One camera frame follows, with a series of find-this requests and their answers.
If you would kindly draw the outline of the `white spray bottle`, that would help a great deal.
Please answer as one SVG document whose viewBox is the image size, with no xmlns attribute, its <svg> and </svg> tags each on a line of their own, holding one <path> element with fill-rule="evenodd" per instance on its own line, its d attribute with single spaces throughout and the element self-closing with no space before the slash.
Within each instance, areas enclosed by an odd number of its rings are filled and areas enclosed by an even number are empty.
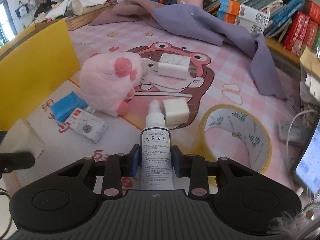
<svg viewBox="0 0 320 240">
<path fill-rule="evenodd" d="M 144 190 L 172 190 L 171 134 L 159 101 L 149 104 L 145 128 L 140 134 L 141 186 Z"/>
</svg>

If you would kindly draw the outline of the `white red small box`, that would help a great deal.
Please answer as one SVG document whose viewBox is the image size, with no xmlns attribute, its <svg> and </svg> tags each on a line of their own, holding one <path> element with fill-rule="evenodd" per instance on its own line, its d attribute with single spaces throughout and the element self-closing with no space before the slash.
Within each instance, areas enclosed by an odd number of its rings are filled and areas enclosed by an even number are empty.
<svg viewBox="0 0 320 240">
<path fill-rule="evenodd" d="M 98 143 L 107 130 L 106 122 L 102 118 L 80 108 L 71 113 L 65 120 L 65 125 L 94 144 Z"/>
</svg>

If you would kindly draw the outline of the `clear tape roll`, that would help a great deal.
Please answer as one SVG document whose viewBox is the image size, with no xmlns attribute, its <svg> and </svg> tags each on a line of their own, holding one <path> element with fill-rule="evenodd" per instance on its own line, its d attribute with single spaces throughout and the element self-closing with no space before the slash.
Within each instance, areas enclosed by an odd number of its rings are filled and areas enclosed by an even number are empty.
<svg viewBox="0 0 320 240">
<path fill-rule="evenodd" d="M 232 105 L 216 105 L 202 117 L 193 146 L 209 161 L 228 157 L 264 173 L 272 158 L 270 136 L 252 114 Z"/>
</svg>

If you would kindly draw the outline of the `rubber band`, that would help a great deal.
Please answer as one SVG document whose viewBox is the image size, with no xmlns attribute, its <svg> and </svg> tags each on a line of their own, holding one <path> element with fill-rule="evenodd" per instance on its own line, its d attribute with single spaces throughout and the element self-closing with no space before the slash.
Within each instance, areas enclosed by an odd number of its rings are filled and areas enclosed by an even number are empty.
<svg viewBox="0 0 320 240">
<path fill-rule="evenodd" d="M 222 95 L 236 105 L 243 104 L 243 98 L 240 95 L 240 88 L 236 83 L 222 85 Z"/>
</svg>

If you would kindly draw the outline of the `pink plush toy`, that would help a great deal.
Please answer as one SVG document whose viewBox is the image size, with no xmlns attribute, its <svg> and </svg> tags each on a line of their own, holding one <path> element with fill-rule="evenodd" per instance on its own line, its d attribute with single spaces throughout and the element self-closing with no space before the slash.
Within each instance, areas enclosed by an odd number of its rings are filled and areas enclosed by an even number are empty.
<svg viewBox="0 0 320 240">
<path fill-rule="evenodd" d="M 142 77 L 142 58 L 131 52 L 99 53 L 81 67 L 81 95 L 90 107 L 111 116 L 129 112 L 127 103 Z"/>
</svg>

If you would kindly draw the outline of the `yellow cardboard box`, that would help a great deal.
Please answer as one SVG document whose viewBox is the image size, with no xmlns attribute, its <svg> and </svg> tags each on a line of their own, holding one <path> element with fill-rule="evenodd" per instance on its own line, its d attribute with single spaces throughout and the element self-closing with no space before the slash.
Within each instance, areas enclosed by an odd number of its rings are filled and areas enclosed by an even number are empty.
<svg viewBox="0 0 320 240">
<path fill-rule="evenodd" d="M 1 130 L 26 118 L 79 69 L 65 20 L 21 31 L 1 47 Z"/>
</svg>

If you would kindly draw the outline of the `smartphone with lit screen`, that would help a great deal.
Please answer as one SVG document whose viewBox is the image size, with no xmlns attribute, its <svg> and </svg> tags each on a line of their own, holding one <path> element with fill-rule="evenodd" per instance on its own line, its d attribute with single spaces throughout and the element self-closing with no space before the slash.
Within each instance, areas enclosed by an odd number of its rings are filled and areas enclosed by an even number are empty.
<svg viewBox="0 0 320 240">
<path fill-rule="evenodd" d="M 306 148 L 295 166 L 293 175 L 296 181 L 312 194 L 319 192 L 320 177 L 320 135 L 319 120 L 314 127 L 313 133 Z"/>
</svg>

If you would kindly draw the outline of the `wooden chess box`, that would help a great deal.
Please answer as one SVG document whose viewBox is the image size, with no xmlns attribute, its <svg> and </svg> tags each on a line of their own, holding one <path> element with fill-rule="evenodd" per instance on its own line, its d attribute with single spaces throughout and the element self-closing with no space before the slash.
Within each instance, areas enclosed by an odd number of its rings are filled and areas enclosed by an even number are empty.
<svg viewBox="0 0 320 240">
<path fill-rule="evenodd" d="M 68 31 L 74 31 L 91 23 L 95 18 L 97 18 L 103 11 L 106 9 L 111 9 L 115 6 L 115 4 L 108 5 L 106 7 L 100 8 L 98 10 L 88 12 L 86 14 L 80 16 L 70 16 L 65 18 L 65 22 L 67 25 Z"/>
</svg>

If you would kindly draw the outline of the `orange blue white box lower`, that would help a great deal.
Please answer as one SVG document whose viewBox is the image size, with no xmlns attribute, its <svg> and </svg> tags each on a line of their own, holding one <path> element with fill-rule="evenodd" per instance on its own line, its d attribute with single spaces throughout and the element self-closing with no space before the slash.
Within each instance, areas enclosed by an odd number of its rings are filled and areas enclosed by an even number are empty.
<svg viewBox="0 0 320 240">
<path fill-rule="evenodd" d="M 250 22 L 246 19 L 225 12 L 221 12 L 220 10 L 217 11 L 217 18 L 225 22 L 244 27 L 252 34 L 262 34 L 265 30 L 265 27 L 263 27 L 262 25 Z"/>
</svg>

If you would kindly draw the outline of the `orange blue white box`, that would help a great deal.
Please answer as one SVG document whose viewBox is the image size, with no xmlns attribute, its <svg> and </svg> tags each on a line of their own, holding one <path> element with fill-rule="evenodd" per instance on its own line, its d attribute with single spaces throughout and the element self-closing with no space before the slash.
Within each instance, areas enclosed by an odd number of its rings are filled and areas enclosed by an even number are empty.
<svg viewBox="0 0 320 240">
<path fill-rule="evenodd" d="M 264 12 L 231 0 L 220 0 L 219 10 L 232 16 L 244 18 L 264 27 L 267 27 L 270 19 L 270 16 Z"/>
<path fill-rule="evenodd" d="M 225 22 L 244 27 L 252 34 L 262 34 L 265 30 L 265 27 L 263 27 L 262 25 L 250 22 L 246 19 L 225 12 L 221 12 L 220 10 L 217 11 L 217 18 Z"/>
</svg>

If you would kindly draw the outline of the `purple pink cloth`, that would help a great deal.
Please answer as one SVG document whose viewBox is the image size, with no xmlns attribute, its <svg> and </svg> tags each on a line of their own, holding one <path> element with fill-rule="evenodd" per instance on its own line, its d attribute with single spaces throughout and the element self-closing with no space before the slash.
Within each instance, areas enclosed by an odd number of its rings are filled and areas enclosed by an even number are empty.
<svg viewBox="0 0 320 240">
<path fill-rule="evenodd" d="M 282 100 L 287 98 L 264 35 L 251 34 L 246 28 L 224 22 L 195 5 L 124 0 L 105 9 L 90 25 L 140 20 L 174 35 L 216 46 L 226 42 L 239 48 L 252 59 L 249 70 L 259 94 Z"/>
</svg>

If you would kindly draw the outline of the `red dictionary book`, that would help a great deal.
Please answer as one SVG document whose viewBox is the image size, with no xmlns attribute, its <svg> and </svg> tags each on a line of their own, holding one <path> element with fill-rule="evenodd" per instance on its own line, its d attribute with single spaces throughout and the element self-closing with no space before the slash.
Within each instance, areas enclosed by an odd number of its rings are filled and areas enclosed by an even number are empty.
<svg viewBox="0 0 320 240">
<path fill-rule="evenodd" d="M 297 12 L 296 16 L 289 27 L 289 31 L 287 33 L 287 37 L 284 41 L 285 49 L 291 51 L 292 47 L 295 45 L 295 42 L 299 36 L 299 33 L 303 30 L 303 28 L 308 25 L 309 17 L 306 16 L 302 12 Z"/>
</svg>

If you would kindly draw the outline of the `orange blue white box upper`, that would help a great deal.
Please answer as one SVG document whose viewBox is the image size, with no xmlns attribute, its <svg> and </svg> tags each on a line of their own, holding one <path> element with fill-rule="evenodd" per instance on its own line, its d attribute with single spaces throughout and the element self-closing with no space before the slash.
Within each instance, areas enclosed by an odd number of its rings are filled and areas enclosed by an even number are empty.
<svg viewBox="0 0 320 240">
<path fill-rule="evenodd" d="M 231 0 L 220 0 L 219 10 L 232 16 L 244 18 L 264 27 L 267 27 L 270 19 L 270 16 L 264 12 Z"/>
</svg>

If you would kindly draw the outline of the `white tissue pack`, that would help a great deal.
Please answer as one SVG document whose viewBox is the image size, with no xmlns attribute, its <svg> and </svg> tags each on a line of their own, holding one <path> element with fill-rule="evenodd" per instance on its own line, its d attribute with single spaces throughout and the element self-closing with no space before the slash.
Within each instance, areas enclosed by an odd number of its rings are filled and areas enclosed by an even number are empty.
<svg viewBox="0 0 320 240">
<path fill-rule="evenodd" d="M 77 16 L 81 16 L 103 8 L 106 2 L 107 0 L 72 0 L 72 12 Z"/>
</svg>

